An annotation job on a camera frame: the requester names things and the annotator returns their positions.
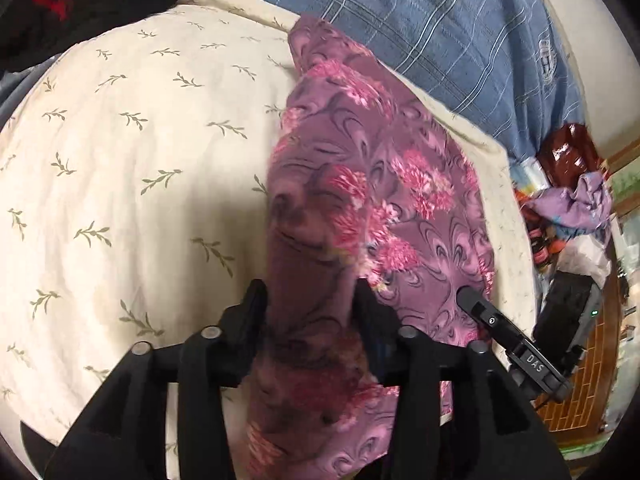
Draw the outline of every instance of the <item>cream bed sheet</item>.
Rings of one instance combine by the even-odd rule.
[[[181,3],[71,48],[0,134],[0,391],[54,442],[133,343],[183,341],[263,275],[263,185],[297,17],[260,0]],[[475,164],[493,300],[530,332],[530,249],[504,150],[405,83]],[[242,388],[226,395],[233,445],[245,403]]]

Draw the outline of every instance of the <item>gray fabric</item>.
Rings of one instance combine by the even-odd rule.
[[[56,54],[39,65],[32,66],[22,72],[5,72],[0,79],[0,130],[22,102],[29,90],[38,82],[42,75],[60,57]]]

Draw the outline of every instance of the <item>silver bolt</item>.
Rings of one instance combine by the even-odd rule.
[[[489,351],[489,345],[484,341],[480,341],[479,339],[470,342],[468,347],[477,354],[484,354]]]
[[[216,339],[222,335],[222,330],[217,326],[207,326],[202,329],[200,335],[204,339]]]
[[[146,341],[138,341],[131,347],[131,352],[135,355],[144,355],[151,350],[151,345]]]
[[[418,331],[410,325],[402,325],[398,334],[404,339],[413,339],[418,335]]]

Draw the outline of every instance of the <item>lavender fabric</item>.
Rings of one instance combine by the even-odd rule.
[[[527,206],[554,224],[594,232],[607,222],[612,199],[599,171],[583,173],[575,190],[567,187],[545,189]]]
[[[350,323],[358,277],[405,324],[464,346],[460,286],[489,294],[494,254],[476,172],[372,53],[311,17],[289,35],[301,75],[268,174],[270,304],[250,377],[254,478],[335,479],[386,452],[398,389]],[[451,411],[441,383],[442,412]]]

